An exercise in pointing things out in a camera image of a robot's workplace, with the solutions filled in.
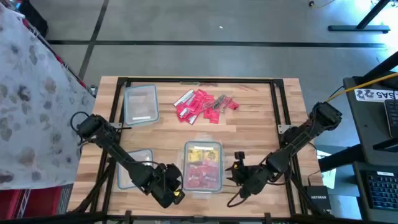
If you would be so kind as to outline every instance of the food container with red items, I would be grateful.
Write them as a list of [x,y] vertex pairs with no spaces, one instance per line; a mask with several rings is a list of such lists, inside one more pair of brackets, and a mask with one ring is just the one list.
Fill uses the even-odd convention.
[[218,142],[189,141],[184,149],[183,189],[219,192],[223,186],[222,146]]

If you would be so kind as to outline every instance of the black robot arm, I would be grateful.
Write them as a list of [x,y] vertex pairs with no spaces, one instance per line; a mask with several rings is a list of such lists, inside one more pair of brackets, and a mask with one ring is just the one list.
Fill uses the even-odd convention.
[[260,193],[264,186],[276,182],[282,174],[292,175],[290,160],[313,138],[324,131],[335,129],[341,121],[341,113],[329,103],[317,103],[308,116],[306,122],[299,127],[291,127],[282,136],[284,147],[268,154],[258,165],[245,166],[243,152],[236,152],[239,159],[228,168],[232,177],[228,178],[241,186],[239,196],[245,200],[250,195]]
[[180,170],[174,164],[157,164],[156,168],[144,165],[151,161],[135,161],[117,142],[118,130],[102,116],[90,115],[77,126],[77,134],[88,142],[95,143],[111,155],[128,172],[132,183],[146,195],[152,196],[159,204],[167,208],[172,203],[178,204],[184,198]]

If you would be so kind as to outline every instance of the gray floor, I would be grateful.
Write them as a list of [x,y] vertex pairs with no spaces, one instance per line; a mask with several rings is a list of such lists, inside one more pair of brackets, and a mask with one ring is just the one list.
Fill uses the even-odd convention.
[[[90,40],[103,4],[103,0],[30,1],[49,23],[48,40]],[[364,75],[396,51],[398,23],[393,22],[398,8],[386,7],[372,21],[390,25],[388,34],[327,31],[328,25],[357,24],[370,8],[370,0],[336,0],[321,9],[309,8],[307,0],[109,0],[97,40],[382,43],[387,47],[96,45],[84,81],[97,85],[103,75],[297,77],[309,111],[340,87],[344,77]],[[53,48],[79,72],[87,45]],[[343,113],[343,122],[316,139],[316,145],[326,151],[358,143],[346,97],[332,104]],[[349,167],[338,174],[342,185],[330,192],[333,208],[341,217],[360,218],[352,197],[358,193],[346,181]]]

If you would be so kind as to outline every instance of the yellow cable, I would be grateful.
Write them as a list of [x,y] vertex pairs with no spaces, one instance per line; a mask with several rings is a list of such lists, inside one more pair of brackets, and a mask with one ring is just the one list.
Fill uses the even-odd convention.
[[386,75],[385,77],[377,78],[377,79],[371,80],[371,81],[369,81],[367,83],[363,83],[363,84],[348,88],[348,89],[346,89],[344,91],[338,92],[338,93],[334,94],[333,96],[329,97],[329,99],[327,99],[326,102],[331,101],[332,99],[336,98],[337,96],[340,96],[343,93],[347,93],[347,92],[353,91],[353,90],[355,90],[357,88],[366,87],[368,85],[372,85],[373,83],[377,83],[379,81],[383,81],[383,80],[386,80],[386,79],[389,79],[389,78],[394,78],[394,77],[398,77],[398,73],[393,73],[391,75]]

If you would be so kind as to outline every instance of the table leg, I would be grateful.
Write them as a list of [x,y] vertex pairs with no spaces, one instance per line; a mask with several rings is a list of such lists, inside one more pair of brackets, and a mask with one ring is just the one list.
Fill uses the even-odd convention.
[[374,67],[366,75],[364,75],[361,79],[361,83],[357,84],[366,83],[373,79],[383,77],[384,75],[386,75],[386,72],[391,71],[397,65],[398,65],[398,52],[395,52],[390,57],[381,62],[378,66]]
[[363,160],[362,146],[357,144],[343,151],[319,159],[318,162],[321,172],[325,172],[343,165],[352,164],[354,161]]
[[390,2],[390,0],[380,0],[373,9],[363,18],[357,26],[328,26],[329,31],[381,31],[386,34],[390,31],[389,26],[368,26],[372,19]]

